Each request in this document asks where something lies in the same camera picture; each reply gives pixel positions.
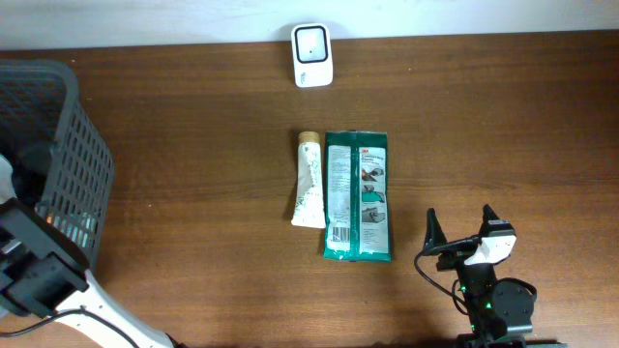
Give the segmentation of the white tube with cork cap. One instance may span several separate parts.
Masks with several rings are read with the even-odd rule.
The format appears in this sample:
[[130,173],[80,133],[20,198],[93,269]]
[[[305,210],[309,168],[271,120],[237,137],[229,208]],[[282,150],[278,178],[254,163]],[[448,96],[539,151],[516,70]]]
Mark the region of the white tube with cork cap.
[[298,146],[297,195],[291,224],[323,229],[326,227],[320,135],[302,131]]

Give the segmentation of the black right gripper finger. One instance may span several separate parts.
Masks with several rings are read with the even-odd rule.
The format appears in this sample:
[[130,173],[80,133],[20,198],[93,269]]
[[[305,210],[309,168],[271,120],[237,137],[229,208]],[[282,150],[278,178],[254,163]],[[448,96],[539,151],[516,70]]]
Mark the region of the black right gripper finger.
[[435,210],[427,210],[427,230],[424,239],[423,252],[425,254],[437,254],[439,249],[447,244],[447,239],[440,226]]
[[482,237],[489,237],[495,231],[498,231],[501,227],[501,218],[494,213],[492,208],[485,204],[483,207],[483,223],[480,227],[480,235]]

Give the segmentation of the green glove package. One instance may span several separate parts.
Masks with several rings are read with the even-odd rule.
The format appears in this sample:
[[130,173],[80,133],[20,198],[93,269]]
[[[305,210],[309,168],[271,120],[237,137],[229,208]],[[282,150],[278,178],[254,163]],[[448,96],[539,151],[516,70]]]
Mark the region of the green glove package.
[[371,131],[329,131],[325,146],[323,257],[391,262],[388,136]]

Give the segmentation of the white barcode scanner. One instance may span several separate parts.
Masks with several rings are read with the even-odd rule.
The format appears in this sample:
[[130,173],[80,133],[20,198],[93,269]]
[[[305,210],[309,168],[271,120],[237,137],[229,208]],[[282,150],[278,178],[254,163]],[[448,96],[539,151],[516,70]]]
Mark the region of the white barcode scanner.
[[330,85],[334,79],[333,52],[323,23],[296,25],[290,33],[294,80],[299,88]]

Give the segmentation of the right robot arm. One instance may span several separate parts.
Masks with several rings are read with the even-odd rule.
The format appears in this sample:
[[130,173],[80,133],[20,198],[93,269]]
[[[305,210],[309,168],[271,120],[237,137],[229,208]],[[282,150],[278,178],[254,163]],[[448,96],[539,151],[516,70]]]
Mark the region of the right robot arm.
[[[483,221],[477,234],[451,241],[438,221],[435,210],[427,210],[427,232],[414,266],[420,276],[448,295],[456,309],[469,319],[471,332],[456,338],[456,347],[562,347],[559,341],[528,341],[533,332],[532,315],[538,291],[521,279],[499,279],[494,267],[508,259],[516,244],[511,223],[483,207]],[[438,284],[419,266],[422,257],[436,257],[439,272],[454,271],[457,279],[450,289]]]

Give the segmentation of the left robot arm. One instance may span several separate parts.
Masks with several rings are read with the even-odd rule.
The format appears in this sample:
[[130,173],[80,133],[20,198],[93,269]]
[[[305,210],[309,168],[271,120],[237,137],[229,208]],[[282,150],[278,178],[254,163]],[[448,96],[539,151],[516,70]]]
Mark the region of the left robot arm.
[[83,252],[68,237],[16,198],[13,167],[1,159],[1,312],[35,315],[37,324],[66,325],[102,347],[181,347],[169,334],[137,319],[109,296],[90,271]]

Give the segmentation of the grey plastic basket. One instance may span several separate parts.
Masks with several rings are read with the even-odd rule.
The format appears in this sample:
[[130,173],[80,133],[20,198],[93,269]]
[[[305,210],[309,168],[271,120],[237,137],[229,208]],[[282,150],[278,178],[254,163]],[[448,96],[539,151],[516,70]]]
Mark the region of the grey plastic basket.
[[96,263],[115,167],[69,66],[2,60],[1,153],[18,197]]

